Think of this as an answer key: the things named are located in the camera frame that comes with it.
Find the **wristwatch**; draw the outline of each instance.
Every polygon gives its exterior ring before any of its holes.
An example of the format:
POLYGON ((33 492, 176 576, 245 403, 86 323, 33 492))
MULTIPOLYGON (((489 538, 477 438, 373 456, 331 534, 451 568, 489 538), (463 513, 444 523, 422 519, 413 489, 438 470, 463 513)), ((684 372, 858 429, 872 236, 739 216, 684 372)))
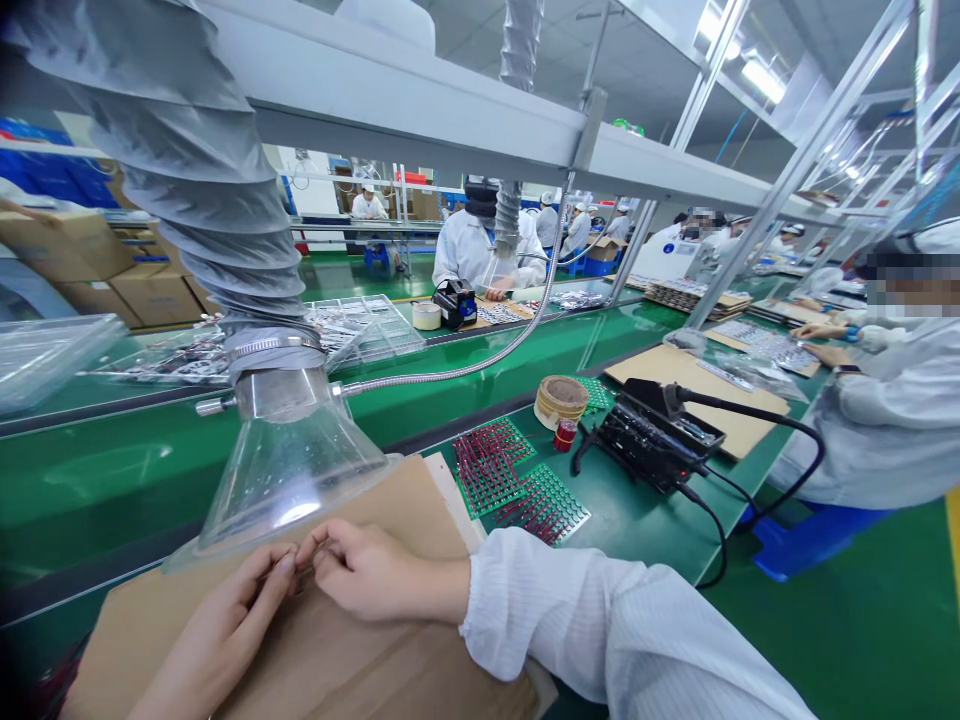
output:
POLYGON ((863 375, 859 365, 837 365, 833 369, 834 375, 863 375))

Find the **ceiling light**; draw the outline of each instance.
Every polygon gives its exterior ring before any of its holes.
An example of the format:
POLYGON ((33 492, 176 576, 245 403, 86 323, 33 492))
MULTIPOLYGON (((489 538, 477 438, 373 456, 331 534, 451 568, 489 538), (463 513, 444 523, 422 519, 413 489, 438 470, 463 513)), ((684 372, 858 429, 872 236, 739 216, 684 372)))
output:
MULTIPOLYGON (((703 15, 700 16, 700 23, 697 25, 697 34, 703 35, 710 41, 711 45, 720 37, 720 16, 710 5, 707 5, 703 11, 703 15)), ((727 45, 725 59, 728 61, 736 60, 740 57, 742 50, 743 45, 741 45, 735 37, 731 38, 730 44, 727 45)))
POLYGON ((783 83, 780 82, 780 78, 764 67, 763 63, 759 60, 753 59, 747 61, 747 64, 743 66, 743 70, 740 72, 743 73, 743 76, 747 80, 753 83, 757 90, 766 95, 774 104, 779 104, 780 101, 783 100, 787 89, 783 83))

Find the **red container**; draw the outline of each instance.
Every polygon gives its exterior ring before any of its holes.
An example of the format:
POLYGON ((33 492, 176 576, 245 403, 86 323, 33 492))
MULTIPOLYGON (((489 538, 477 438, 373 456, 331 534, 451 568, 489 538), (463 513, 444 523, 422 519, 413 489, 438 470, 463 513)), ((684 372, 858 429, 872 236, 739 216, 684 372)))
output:
POLYGON ((577 438, 577 424, 573 420, 561 420, 557 434, 553 436, 553 449, 557 452, 570 452, 577 438))

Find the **hand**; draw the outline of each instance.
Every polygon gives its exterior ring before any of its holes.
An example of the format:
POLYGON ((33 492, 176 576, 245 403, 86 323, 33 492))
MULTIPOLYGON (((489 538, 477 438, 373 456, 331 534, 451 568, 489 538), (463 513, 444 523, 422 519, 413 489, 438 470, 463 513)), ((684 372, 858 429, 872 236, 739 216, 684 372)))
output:
POLYGON ((283 598, 293 594, 296 551, 292 544, 262 547, 210 591, 129 720, 206 720, 216 711, 257 654, 283 598))
POLYGON ((323 523, 307 536, 297 553, 297 567, 305 567, 311 556, 317 587, 361 620, 459 625, 467 615, 469 560, 423 560, 376 525, 359 528, 340 519, 323 523))
POLYGON ((831 347, 830 345, 811 345, 809 343, 803 346, 804 350, 816 355, 820 362, 827 367, 836 367, 837 365, 856 365, 846 348, 831 347))
POLYGON ((30 215, 34 220, 51 230, 59 230, 63 227, 63 220, 50 213, 34 212, 30 215))
POLYGON ((790 335, 798 340, 839 340, 847 336, 847 329, 837 325, 807 323, 801 328, 791 330, 790 335))
POLYGON ((797 298, 793 301, 794 305, 799 305, 800 307, 805 307, 807 310, 816 310, 817 312, 823 312, 823 305, 818 303, 816 300, 811 300, 810 298, 797 298))

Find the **white shelf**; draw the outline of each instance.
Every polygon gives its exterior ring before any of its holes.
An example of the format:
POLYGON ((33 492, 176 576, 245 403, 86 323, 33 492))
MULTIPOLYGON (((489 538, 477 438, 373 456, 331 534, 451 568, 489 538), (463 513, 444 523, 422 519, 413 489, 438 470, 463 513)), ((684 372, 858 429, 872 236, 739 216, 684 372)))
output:
MULTIPOLYGON (((200 0, 264 142, 559 185, 584 116, 292 0, 200 0)), ((604 124, 577 186, 757 208, 770 185, 604 124)), ((783 215, 840 224, 794 197, 783 215)))

